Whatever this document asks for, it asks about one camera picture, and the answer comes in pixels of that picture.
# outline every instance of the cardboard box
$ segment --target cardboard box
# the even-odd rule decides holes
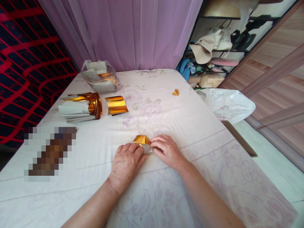
[[[200,79],[199,86],[202,88],[217,88],[224,79],[224,75],[219,73],[204,75]]]
[[[252,147],[245,141],[245,139],[240,135],[240,133],[229,123],[227,120],[221,121],[225,127],[230,131],[230,133],[235,137],[235,139],[241,144],[241,146],[246,150],[250,157],[257,157],[257,153],[252,149]]]
[[[190,76],[189,81],[188,81],[188,83],[190,84],[190,86],[192,88],[195,88],[199,82],[200,82],[200,77],[197,75],[195,77]]]

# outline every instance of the floral tablecloth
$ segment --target floral tablecloth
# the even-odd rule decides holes
[[[58,100],[33,140],[0,173],[1,227],[59,227],[106,180],[117,147],[136,135],[168,134],[247,227],[289,227],[297,212],[175,70],[120,72],[122,87],[101,95],[100,120],[67,124]],[[175,89],[179,96],[172,95]],[[76,76],[63,92],[93,92]],[[107,116],[105,97],[122,95],[128,113]],[[58,176],[27,182],[24,170],[54,127],[76,126],[76,140]],[[111,213],[107,227],[201,227],[178,174],[149,154]]]

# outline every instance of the white floor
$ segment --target white floor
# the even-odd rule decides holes
[[[257,153],[254,161],[299,212],[292,228],[303,228],[304,173],[245,120],[233,126]]]

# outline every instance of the purple curtain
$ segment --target purple curtain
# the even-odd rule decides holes
[[[203,0],[39,0],[80,69],[175,69]]]

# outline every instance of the wooden door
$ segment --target wooden door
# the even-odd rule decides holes
[[[304,1],[220,85],[256,104],[247,121],[304,172]]]

